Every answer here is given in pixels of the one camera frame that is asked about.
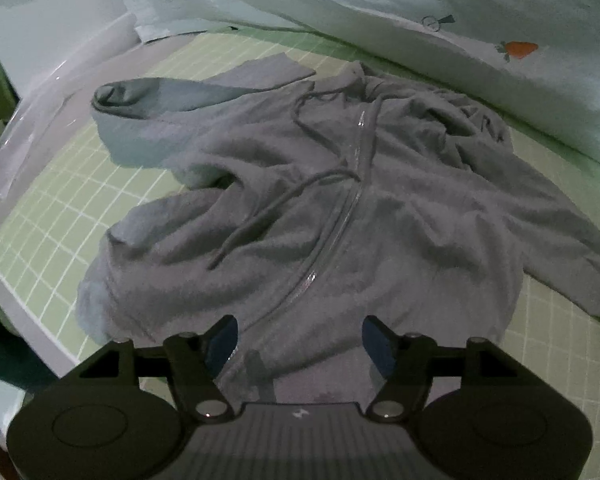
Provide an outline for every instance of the gray hoodie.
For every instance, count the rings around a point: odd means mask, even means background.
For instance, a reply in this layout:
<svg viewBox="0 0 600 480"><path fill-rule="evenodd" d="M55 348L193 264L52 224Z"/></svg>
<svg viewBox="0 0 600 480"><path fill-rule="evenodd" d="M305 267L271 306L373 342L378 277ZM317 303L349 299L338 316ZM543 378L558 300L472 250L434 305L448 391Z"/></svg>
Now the gray hoodie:
<svg viewBox="0 0 600 480"><path fill-rule="evenodd" d="M154 346L233 314L217 382L234 406L366 406L382 385L367 314L446 346L498 342L525 270L600 316L600 232L513 154L497 114L358 62L312 74L281 54L96 92L112 160L190 190L107 231L78 291L95 340Z"/></svg>

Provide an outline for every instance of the white fabric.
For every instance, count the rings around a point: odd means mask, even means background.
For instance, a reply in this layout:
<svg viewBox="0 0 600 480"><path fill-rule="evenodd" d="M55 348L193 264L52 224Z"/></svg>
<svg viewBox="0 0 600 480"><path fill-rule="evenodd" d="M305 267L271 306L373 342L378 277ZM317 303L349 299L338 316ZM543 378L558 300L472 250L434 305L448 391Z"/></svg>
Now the white fabric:
<svg viewBox="0 0 600 480"><path fill-rule="evenodd" d="M218 22L312 28L485 99L600 161L600 0L125 3L144 40Z"/></svg>

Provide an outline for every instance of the drawstring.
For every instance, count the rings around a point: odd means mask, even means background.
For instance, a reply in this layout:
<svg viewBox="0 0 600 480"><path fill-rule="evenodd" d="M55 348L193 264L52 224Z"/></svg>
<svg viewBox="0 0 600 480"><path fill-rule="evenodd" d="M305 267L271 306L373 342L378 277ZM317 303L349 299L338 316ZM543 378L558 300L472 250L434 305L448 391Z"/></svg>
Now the drawstring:
<svg viewBox="0 0 600 480"><path fill-rule="evenodd" d="M215 268L233 248L253 240L254 232L258 234L262 232L270 223L271 217L276 210L284 203L291 200L296 194L299 194L311 184L334 175L348 176L357 182L360 181L360 176L355 171L343 167L321 171L304 179L302 182L299 182L296 186L293 186L287 192L283 193L266 208L260 211L256 216L246 221L233 233L231 233L206 268L209 270Z"/></svg>

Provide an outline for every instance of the carrot print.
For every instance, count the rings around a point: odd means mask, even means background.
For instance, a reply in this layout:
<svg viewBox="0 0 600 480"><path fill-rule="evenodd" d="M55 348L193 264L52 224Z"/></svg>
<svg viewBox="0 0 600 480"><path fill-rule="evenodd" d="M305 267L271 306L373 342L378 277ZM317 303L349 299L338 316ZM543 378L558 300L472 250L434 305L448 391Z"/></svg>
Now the carrot print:
<svg viewBox="0 0 600 480"><path fill-rule="evenodd" d="M509 41L509 43L501 42L496 45L496 50L504 54L504 59L509 62L510 57L516 59L522 59L528 56L533 51L538 50L538 46L535 43L528 43L526 41Z"/></svg>

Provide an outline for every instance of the metal screw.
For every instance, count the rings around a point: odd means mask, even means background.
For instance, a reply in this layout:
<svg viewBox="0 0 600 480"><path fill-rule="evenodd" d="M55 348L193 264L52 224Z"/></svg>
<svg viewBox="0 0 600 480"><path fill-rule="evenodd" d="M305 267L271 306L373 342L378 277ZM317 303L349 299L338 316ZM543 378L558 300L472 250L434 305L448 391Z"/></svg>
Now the metal screw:
<svg viewBox="0 0 600 480"><path fill-rule="evenodd" d="M228 410L229 407L226 405L226 402L222 402L222 400L203 400L196 406L196 411L208 418L215 418L216 416L220 416Z"/></svg>
<svg viewBox="0 0 600 480"><path fill-rule="evenodd" d="M404 406L395 400L382 400L374 404L373 412L382 418L395 418L404 413Z"/></svg>

